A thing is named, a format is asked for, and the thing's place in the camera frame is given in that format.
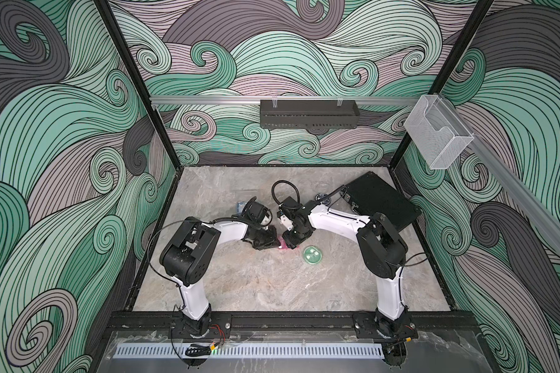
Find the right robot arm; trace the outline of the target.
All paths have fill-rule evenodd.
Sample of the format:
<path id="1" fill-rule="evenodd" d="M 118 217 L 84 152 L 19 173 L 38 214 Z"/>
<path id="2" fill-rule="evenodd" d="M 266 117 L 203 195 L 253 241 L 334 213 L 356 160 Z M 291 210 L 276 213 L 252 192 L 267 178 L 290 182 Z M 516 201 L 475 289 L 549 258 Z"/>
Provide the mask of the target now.
<path id="1" fill-rule="evenodd" d="M 316 200 L 303 205 L 292 197 L 280 203 L 277 216 L 286 228 L 282 238 L 290 249 L 304 243 L 317 230 L 356 243 L 367 270 L 376 279 L 375 324 L 380 335 L 393 340 L 418 337 L 401 291 L 408 247 L 387 216 L 349 214 Z"/>

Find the pink pillbox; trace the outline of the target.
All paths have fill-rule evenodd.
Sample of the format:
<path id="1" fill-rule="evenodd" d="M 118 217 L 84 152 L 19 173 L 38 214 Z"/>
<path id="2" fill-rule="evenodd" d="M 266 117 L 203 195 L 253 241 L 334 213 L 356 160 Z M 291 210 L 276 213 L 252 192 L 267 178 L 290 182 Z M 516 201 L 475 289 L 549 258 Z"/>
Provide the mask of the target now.
<path id="1" fill-rule="evenodd" d="M 278 246 L 279 250 L 288 250 L 289 249 L 289 247 L 287 247 L 287 245 L 286 245 L 286 242 L 283 241 L 282 238 L 279 238 L 278 241 L 279 241 L 279 246 Z"/>

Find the green round pillbox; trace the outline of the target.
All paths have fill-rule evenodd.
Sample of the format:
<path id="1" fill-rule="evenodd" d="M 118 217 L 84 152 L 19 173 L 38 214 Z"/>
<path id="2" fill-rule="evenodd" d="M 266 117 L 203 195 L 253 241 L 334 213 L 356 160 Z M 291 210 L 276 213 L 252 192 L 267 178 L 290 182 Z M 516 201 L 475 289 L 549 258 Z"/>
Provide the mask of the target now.
<path id="1" fill-rule="evenodd" d="M 317 265 L 322 261 L 323 254 L 316 246 L 307 246 L 303 250 L 303 259 L 310 265 Z"/>

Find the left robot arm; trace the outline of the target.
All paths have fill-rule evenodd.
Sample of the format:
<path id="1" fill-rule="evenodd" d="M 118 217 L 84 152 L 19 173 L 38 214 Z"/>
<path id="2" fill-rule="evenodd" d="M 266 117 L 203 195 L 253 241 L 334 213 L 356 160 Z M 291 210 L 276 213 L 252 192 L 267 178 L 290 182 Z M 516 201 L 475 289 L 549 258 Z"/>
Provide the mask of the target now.
<path id="1" fill-rule="evenodd" d="M 255 250 L 280 246 L 272 211 L 252 197 L 240 213 L 203 222 L 187 217 L 160 254 L 165 278 L 179 289 L 184 328 L 192 335 L 207 334 L 212 306 L 205 294 L 203 278 L 216 248 L 228 242 L 246 242 Z"/>

